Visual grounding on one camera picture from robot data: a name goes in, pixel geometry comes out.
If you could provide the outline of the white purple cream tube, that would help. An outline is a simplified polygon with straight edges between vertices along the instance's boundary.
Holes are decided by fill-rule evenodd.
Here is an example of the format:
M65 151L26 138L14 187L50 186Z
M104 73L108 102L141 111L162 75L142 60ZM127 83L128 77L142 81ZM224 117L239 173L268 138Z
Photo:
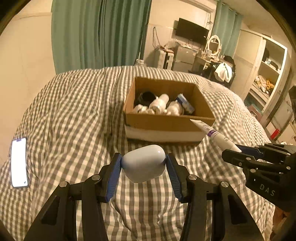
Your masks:
M214 141L222 151L231 150L238 153L242 152L241 149L239 149L238 146L234 144L234 142L229 140L223 134L219 133L217 130L204 123L203 121L193 119L190 119L190 121L199 129L201 129L206 134L206 136Z

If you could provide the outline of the white earbuds case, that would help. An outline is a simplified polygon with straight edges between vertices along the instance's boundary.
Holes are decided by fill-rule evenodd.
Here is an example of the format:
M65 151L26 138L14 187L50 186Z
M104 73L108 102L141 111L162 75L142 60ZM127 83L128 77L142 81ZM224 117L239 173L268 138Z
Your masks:
M166 153L161 146L148 145L126 153L122 168L130 181L143 183L157 178L165 171Z

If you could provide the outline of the white bottle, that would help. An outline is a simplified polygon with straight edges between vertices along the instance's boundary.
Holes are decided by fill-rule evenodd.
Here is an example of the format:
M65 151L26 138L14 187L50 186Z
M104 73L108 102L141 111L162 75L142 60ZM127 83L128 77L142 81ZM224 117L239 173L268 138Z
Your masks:
M149 105L149 108L152 109L155 114L162 114L166 109L168 101L169 96L167 94L162 94L152 101L152 103Z

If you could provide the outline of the blue tissue pack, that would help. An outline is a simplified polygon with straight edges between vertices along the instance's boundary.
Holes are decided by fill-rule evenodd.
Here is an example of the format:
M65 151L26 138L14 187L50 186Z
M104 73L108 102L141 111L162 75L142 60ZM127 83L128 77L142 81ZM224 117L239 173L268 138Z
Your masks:
M194 107L189 103L189 101L182 93L177 95L176 101L182 106L182 108L184 109L184 113L189 115L194 113Z

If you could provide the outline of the gray checkered bed cover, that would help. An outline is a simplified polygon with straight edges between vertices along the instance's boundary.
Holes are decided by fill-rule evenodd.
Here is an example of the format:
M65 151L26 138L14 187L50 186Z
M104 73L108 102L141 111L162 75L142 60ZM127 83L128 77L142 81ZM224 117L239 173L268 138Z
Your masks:
M195 84L216 130L244 146L269 141L239 96L198 75L138 66L59 74L35 97L14 135L27 139L29 186L14 188L10 162L1 167L1 220L15 240L25 238L61 181L82 182L114 153L143 146L127 139L122 112L137 76ZM115 196L102 204L109 240L179 240L186 208L175 198L167 173L140 184L121 175Z

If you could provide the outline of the small white carton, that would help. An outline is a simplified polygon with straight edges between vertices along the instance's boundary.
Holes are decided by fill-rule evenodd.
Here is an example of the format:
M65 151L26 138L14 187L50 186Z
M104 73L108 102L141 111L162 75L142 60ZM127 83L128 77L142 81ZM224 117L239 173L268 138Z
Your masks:
M164 111L165 115L180 116L184 114L182 105L177 101L172 101Z

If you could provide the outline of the white smartphone on bed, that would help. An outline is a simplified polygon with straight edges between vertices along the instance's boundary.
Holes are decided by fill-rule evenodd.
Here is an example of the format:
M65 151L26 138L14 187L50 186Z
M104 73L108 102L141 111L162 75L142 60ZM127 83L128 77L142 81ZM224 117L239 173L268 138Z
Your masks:
M11 144L11 184L14 188L28 186L27 175L27 139L19 138Z

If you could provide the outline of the cardboard box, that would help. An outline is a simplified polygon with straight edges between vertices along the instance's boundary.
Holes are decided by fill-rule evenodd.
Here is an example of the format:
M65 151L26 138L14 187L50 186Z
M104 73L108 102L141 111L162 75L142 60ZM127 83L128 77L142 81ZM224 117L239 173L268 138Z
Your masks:
M193 106L193 114L172 116L134 113L136 99L147 91L156 96L167 94L169 100L175 100L178 94L183 94ZM191 120L200 120L210 126L215 121L205 96L196 84L144 77L134 78L123 106L123 113L127 138L155 143L200 142L205 134Z

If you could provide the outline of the black round jar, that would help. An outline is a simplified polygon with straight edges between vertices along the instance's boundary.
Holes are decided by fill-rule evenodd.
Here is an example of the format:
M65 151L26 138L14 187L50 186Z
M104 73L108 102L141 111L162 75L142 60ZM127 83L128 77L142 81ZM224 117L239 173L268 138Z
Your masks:
M138 97L138 103L143 106L149 106L157 96L150 91L142 92Z

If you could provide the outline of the chair with white cloth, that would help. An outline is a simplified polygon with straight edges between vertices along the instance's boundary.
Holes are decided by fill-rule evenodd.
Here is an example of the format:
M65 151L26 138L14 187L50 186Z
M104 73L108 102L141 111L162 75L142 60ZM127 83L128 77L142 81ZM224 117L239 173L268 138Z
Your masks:
M235 62L231 56L225 55L221 63L211 63L209 79L230 88L235 77Z

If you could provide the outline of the white wardrobe shelf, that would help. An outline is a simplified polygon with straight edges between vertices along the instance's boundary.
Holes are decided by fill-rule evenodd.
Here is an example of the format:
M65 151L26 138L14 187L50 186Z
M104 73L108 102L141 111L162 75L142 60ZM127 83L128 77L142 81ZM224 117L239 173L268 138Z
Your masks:
M240 30L233 59L236 70L230 89L259 109L259 122L266 127L287 81L288 48L266 35Z

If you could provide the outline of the white round vanity mirror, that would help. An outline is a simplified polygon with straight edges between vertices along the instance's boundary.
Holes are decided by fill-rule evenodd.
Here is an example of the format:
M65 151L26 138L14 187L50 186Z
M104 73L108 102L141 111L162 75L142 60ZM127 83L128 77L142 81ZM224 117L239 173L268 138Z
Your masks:
M218 57L222 49L220 38L217 35L211 36L206 43L205 53L211 58Z

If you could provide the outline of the clear water jug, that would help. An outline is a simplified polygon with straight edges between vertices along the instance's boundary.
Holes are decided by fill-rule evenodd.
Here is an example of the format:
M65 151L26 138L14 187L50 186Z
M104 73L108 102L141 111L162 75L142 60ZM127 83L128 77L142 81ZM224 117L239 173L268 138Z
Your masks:
M144 60L136 59L135 66L146 67L147 65L145 64Z

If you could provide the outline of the white suitcase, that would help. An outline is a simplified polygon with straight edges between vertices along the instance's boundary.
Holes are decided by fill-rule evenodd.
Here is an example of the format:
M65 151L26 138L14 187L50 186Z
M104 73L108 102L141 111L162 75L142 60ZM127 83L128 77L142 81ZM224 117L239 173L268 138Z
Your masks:
M155 49L154 67L171 70L174 60L174 52L170 49Z

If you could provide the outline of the black wall television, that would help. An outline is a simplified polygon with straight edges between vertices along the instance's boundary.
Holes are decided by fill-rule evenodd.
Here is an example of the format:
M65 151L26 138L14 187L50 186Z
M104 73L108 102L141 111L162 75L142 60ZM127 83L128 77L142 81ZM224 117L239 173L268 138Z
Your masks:
M175 35L204 46L209 30L188 20L179 18Z

